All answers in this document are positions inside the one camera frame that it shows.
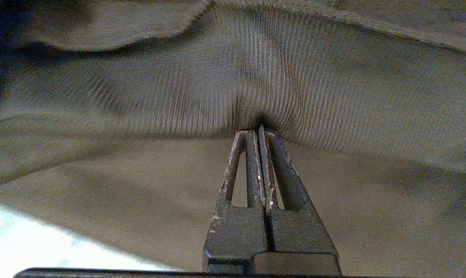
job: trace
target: gripped fabric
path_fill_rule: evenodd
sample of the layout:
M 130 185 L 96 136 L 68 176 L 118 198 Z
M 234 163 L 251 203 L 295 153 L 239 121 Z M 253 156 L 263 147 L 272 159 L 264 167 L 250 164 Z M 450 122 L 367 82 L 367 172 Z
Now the gripped fabric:
M 205 7 L 187 3 L 178 14 Z M 231 137 L 263 121 L 304 146 L 466 173 L 466 53 L 245 3 L 116 51 L 12 54 L 0 134 Z

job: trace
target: cloth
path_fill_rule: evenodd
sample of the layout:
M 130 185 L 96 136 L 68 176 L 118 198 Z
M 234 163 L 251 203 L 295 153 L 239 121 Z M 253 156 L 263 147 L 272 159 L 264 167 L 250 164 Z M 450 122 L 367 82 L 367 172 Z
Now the cloth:
M 207 161 L 227 157 L 222 139 L 263 122 L 302 146 L 293 156 L 308 158 L 295 165 L 324 183 L 309 191 L 328 190 L 318 201 L 333 231 L 352 227 L 386 257 L 356 259 L 362 246 L 340 232 L 343 270 L 466 276 L 457 263 L 466 222 L 443 218 L 466 198 L 466 2 L 39 0 L 18 9 L 28 11 L 21 28 L 0 41 L 0 201 L 170 264 L 200 251 L 202 234 L 191 233 L 187 250 L 166 238 L 146 251 L 132 243 L 150 236 L 135 224 L 141 211 L 165 210 L 152 222 L 173 223 L 174 236 L 205 231 L 226 165 Z M 343 185 L 312 168 L 332 159 L 348 167 L 328 170 L 346 173 Z M 351 205 L 335 209 L 341 198 Z M 202 214 L 167 220 L 177 207 Z M 115 238 L 122 227 L 130 231 Z M 450 259 L 431 253 L 439 247 L 454 263 L 437 265 Z M 157 255 L 170 249 L 175 257 Z M 417 266 L 424 256 L 436 262 Z M 182 263 L 170 265 L 191 268 Z

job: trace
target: bright light patch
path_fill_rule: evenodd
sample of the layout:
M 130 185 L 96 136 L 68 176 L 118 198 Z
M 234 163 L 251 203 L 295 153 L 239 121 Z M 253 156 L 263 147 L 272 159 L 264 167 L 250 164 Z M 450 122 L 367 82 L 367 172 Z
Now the bright light patch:
M 33 267 L 177 270 L 0 206 L 0 278 Z

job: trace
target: gray fabric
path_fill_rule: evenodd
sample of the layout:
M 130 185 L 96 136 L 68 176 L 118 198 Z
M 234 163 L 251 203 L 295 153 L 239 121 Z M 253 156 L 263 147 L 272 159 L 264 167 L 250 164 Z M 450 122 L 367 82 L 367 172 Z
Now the gray fabric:
M 36 2 L 31 20 L 12 42 L 28 49 L 9 54 L 16 62 L 2 92 L 0 200 L 140 255 L 159 256 L 171 239 L 151 251 L 135 244 L 145 234 L 135 223 L 147 221 L 136 213 L 139 208 L 133 208 L 135 215 L 121 208 L 113 215 L 109 211 L 117 203 L 115 197 L 97 196 L 105 196 L 101 192 L 106 186 L 115 186 L 115 194 L 129 192 L 129 199 L 122 201 L 129 206 L 136 201 L 152 210 L 165 204 L 173 208 L 178 202 L 180 211 L 203 213 L 197 215 L 199 220 L 186 218 L 201 225 L 179 220 L 180 225 L 202 227 L 209 217 L 203 202 L 214 202 L 210 192 L 219 186 L 224 168 L 208 160 L 228 153 L 228 143 L 218 139 L 262 121 L 303 146 L 297 155 L 306 159 L 299 167 L 306 169 L 305 179 L 317 184 L 309 190 L 311 195 L 328 190 L 317 202 L 335 225 L 338 248 L 343 248 L 339 252 L 346 260 L 343 269 L 360 275 L 466 276 L 466 263 L 421 268 L 414 262 L 436 256 L 431 250 L 438 247 L 430 243 L 434 231 L 444 243 L 438 261 L 448 259 L 446 250 L 455 250 L 455 264 L 466 257 L 461 241 L 466 239 L 466 224 L 441 218 L 466 194 L 466 35 L 448 27 L 466 21 L 412 23 L 397 15 L 399 9 L 379 12 L 390 2 Z M 418 3 L 404 10 L 413 12 Z M 159 143 L 157 137 L 167 143 Z M 198 137 L 214 140 L 171 140 Z M 135 138 L 145 144 L 136 146 Z M 222 144 L 226 152 L 216 150 Z M 129 145 L 138 151 L 127 153 Z M 115 157 L 126 158 L 114 162 Z M 355 162 L 355 157 L 364 162 Z M 331 174 L 325 173 L 328 178 L 318 178 L 324 174 L 313 167 L 331 159 L 349 170 L 333 163 L 327 169 Z M 177 161 L 181 166 L 174 169 Z M 374 166 L 369 170 L 362 164 Z M 414 173 L 409 181 L 401 164 Z M 142 167 L 153 169 L 152 181 L 142 176 Z M 97 178 L 81 179 L 84 171 Z M 372 173 L 390 177 L 382 181 Z M 339 180 L 340 175 L 349 178 Z M 176 190 L 166 189 L 173 188 L 171 176 L 184 184 L 183 192 L 191 200 L 175 198 Z M 201 190 L 209 194 L 198 197 Z M 159 202 L 145 204 L 142 196 L 156 191 Z M 57 198 L 64 201 L 58 204 Z M 91 204 L 92 198 L 99 201 Z M 334 209 L 339 204 L 344 208 Z M 354 205 L 358 210 L 351 210 Z M 69 217 L 60 216 L 67 211 Z M 83 216 L 76 216 L 77 211 Z M 346 219 L 352 217 L 359 221 Z M 107 224 L 108 234 L 99 232 L 99 226 L 87 228 L 108 220 L 116 222 Z M 352 245 L 354 234 L 346 234 L 353 231 L 360 236 L 358 242 L 367 240 L 366 228 L 357 229 L 357 222 L 372 231 L 370 238 L 377 243 L 369 244 L 374 250 L 382 252 L 389 241 L 410 238 L 424 247 L 413 241 L 391 244 L 392 251 L 382 255 L 388 256 L 385 262 L 366 270 L 362 265 L 372 263 L 355 259 L 352 251 L 365 252 L 364 246 Z M 125 230 L 122 227 L 129 229 L 127 239 L 116 236 L 118 229 Z M 448 241 L 452 231 L 454 239 Z M 193 236 L 197 246 L 200 235 Z M 460 241 L 462 247 L 455 249 Z M 408 248 L 414 255 L 390 255 Z M 173 262 L 179 257 L 159 259 Z M 401 267 L 393 269 L 393 263 Z
M 466 173 L 466 54 L 317 15 L 210 5 L 178 37 L 16 60 L 0 134 L 231 137 L 265 121 L 304 146 Z

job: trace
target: metal jaw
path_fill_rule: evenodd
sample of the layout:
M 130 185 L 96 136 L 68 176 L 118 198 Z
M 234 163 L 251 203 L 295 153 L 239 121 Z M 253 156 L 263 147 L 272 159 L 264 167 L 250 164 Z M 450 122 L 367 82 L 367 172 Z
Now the metal jaw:
M 240 154 L 247 160 L 247 207 L 231 204 Z M 281 209 L 277 197 L 284 204 Z M 338 253 L 274 131 L 235 136 L 203 249 L 216 273 L 339 276 Z

